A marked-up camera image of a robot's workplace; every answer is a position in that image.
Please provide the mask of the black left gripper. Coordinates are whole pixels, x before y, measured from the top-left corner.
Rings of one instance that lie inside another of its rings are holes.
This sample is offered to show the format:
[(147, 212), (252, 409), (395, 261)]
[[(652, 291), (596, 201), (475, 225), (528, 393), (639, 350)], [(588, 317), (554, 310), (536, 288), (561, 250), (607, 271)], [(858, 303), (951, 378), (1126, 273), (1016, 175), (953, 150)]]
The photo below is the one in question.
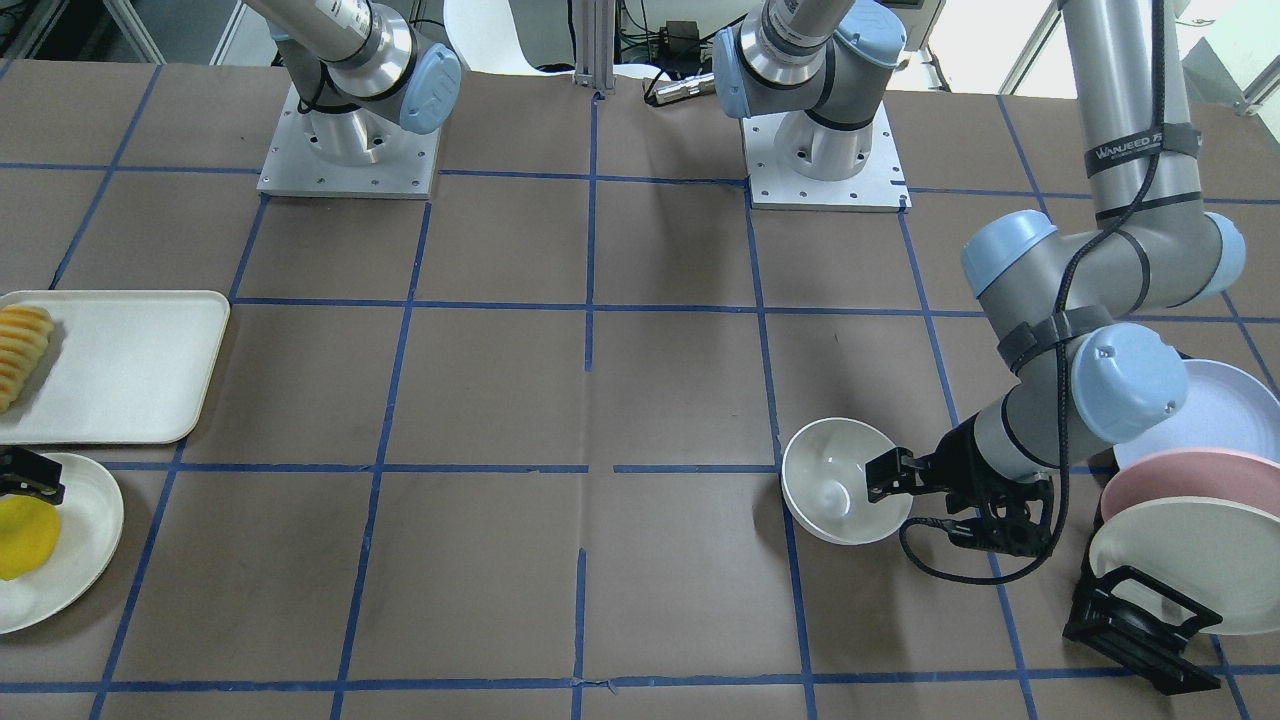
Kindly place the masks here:
[(945, 520), (948, 541), (960, 548), (1034, 557), (1050, 550), (1053, 483), (1046, 475), (1030, 480), (1006, 478), (980, 454), (977, 415), (948, 432), (933, 454), (916, 457), (910, 450), (890, 450), (867, 464), (867, 497), (878, 503), (897, 495), (946, 492), (951, 514), (975, 509), (978, 518)]

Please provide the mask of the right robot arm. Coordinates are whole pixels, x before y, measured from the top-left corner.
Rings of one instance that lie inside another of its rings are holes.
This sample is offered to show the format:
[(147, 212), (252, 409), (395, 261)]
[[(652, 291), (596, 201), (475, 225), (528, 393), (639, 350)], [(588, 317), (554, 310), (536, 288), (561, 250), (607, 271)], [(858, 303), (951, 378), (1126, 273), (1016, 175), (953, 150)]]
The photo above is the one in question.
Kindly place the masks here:
[(372, 1), (251, 1), (297, 94), (294, 115), (320, 158), (374, 164), (398, 135), (440, 129), (463, 67), (394, 8)]

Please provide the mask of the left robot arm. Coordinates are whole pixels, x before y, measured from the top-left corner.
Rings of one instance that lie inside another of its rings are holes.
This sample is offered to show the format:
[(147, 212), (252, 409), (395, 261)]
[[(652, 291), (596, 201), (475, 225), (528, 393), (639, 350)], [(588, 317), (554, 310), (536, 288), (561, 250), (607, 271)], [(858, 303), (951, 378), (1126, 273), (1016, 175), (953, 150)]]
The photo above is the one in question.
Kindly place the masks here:
[[(978, 231), (963, 269), (1018, 386), (922, 457), (876, 454), (847, 492), (901, 509), (941, 493), (945, 519), (897, 518), (960, 548), (1028, 557), (1056, 548), (1065, 473), (1080, 454), (1133, 441), (1181, 410), (1188, 374), (1160, 337), (1124, 320), (1192, 304), (1242, 273), (1245, 242), (1203, 208), (1190, 123), (1161, 1), (1061, 1), (1097, 206), (1091, 233), (1066, 236), (1041, 211)], [(764, 1), (713, 41), (713, 85), (727, 117), (781, 117), (791, 170), (820, 182), (861, 169), (904, 27), (876, 1)]]

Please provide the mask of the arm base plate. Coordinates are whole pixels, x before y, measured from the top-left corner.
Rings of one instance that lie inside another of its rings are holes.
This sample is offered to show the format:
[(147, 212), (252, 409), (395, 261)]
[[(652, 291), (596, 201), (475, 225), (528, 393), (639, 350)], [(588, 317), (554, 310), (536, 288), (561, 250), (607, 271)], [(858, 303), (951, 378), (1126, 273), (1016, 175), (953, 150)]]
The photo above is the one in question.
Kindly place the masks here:
[(804, 111), (740, 124), (755, 208), (896, 213), (913, 206), (884, 105), (855, 131), (827, 128)]
[(416, 135), (364, 109), (302, 113), (291, 87), (257, 191), (297, 199), (429, 200), (442, 132)]

